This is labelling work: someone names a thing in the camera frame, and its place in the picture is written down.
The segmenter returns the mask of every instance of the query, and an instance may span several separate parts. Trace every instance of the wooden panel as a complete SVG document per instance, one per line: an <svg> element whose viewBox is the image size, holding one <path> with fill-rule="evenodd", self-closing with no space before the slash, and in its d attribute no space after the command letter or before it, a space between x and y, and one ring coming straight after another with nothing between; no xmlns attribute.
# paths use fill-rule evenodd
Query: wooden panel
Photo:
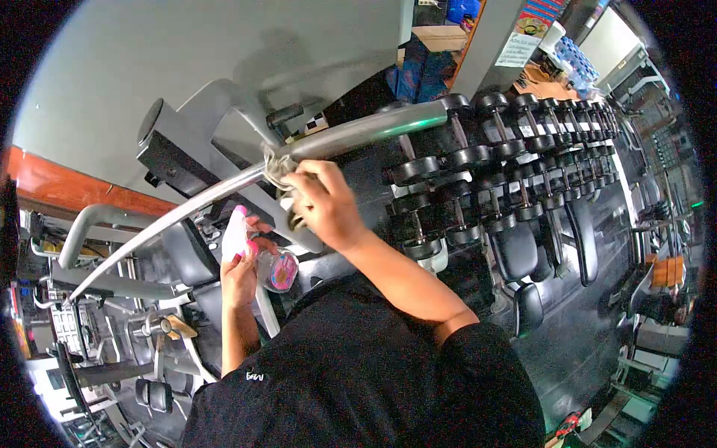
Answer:
<svg viewBox="0 0 717 448"><path fill-rule="evenodd" d="M162 216L176 206L25 153L16 146L10 148L6 169L17 184L18 199L47 204L53 209L77 213L99 203Z"/></svg>

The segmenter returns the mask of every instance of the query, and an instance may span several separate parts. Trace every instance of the metal bar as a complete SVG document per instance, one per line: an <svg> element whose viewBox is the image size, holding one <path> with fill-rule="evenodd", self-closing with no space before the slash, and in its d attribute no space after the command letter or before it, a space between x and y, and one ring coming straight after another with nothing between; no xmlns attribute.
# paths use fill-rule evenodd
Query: metal bar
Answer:
<svg viewBox="0 0 717 448"><path fill-rule="evenodd" d="M77 256L80 254L82 244L87 237L87 231L98 222L109 224L122 224L130 227L147 227L154 221L154 216L139 214L135 211L119 209L108 204L92 204L86 206L77 215L72 228L67 233L65 243L60 252L60 266L69 269L75 266Z"/></svg>
<svg viewBox="0 0 717 448"><path fill-rule="evenodd" d="M306 158L329 158L343 154L353 146L433 128L446 123L447 120L448 115L440 101L410 105L322 130L319 133L308 135L292 142L280 151L291 154L292 158L297 161ZM207 204L223 199L237 190L257 183L263 177L264 162L256 163L236 176L214 184L187 202L177 206L110 255L75 288L70 295L70 299L75 299L75 297L82 294L102 273L109 270L122 258L127 257L135 249L160 234L163 230L203 209Z"/></svg>

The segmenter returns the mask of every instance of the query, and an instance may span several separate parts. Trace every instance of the wall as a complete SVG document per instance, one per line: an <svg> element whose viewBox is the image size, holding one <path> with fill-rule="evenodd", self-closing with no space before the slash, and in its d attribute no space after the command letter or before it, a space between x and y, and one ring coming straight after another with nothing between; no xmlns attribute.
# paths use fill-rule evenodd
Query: wall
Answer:
<svg viewBox="0 0 717 448"><path fill-rule="evenodd" d="M29 153L161 199L135 160L136 136L157 97L178 108L229 78L306 120L395 63L401 0L83 2L47 51L15 122ZM231 151L260 139L238 116L220 126Z"/></svg>

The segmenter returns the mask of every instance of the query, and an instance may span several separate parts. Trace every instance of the black padding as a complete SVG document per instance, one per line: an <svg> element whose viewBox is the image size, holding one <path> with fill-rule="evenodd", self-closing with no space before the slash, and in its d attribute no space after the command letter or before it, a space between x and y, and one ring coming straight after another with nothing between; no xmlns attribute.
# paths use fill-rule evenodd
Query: black padding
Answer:
<svg viewBox="0 0 717 448"><path fill-rule="evenodd" d="M548 254L545 250L545 246L538 246L538 264L535 270L531 274L531 280L534 282L542 282L546 278L550 277L553 273L553 267L548 261Z"/></svg>
<svg viewBox="0 0 717 448"><path fill-rule="evenodd" d="M165 414L172 413L174 399L172 398L172 388L167 383L138 379L135 382L135 400L155 411Z"/></svg>
<svg viewBox="0 0 717 448"><path fill-rule="evenodd" d="M207 320L217 331L222 332L222 287L217 283L191 292Z"/></svg>
<svg viewBox="0 0 717 448"><path fill-rule="evenodd" d="M530 275L538 264L538 248L531 227L519 222L515 227L490 235L495 262L506 282Z"/></svg>
<svg viewBox="0 0 717 448"><path fill-rule="evenodd" d="M162 245L185 285L200 286L219 279L219 263L189 218L165 230Z"/></svg>
<svg viewBox="0 0 717 448"><path fill-rule="evenodd" d="M597 250L595 248L595 231L592 228L589 198L565 204L570 227L573 229L575 246L578 252L578 265L580 266L580 282L583 286L590 286L595 279L599 267L597 264Z"/></svg>
<svg viewBox="0 0 717 448"><path fill-rule="evenodd" d="M543 323L543 303L534 283L523 285L513 296L516 336L525 338Z"/></svg>

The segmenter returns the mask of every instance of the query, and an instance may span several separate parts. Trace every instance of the label on bottle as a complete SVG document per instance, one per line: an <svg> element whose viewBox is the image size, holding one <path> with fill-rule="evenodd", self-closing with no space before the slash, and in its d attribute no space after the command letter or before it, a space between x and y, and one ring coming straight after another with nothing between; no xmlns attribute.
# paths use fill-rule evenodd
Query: label on bottle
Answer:
<svg viewBox="0 0 717 448"><path fill-rule="evenodd" d="M271 269L271 284L278 290L286 291L294 283L298 266L288 254L281 254Z"/></svg>

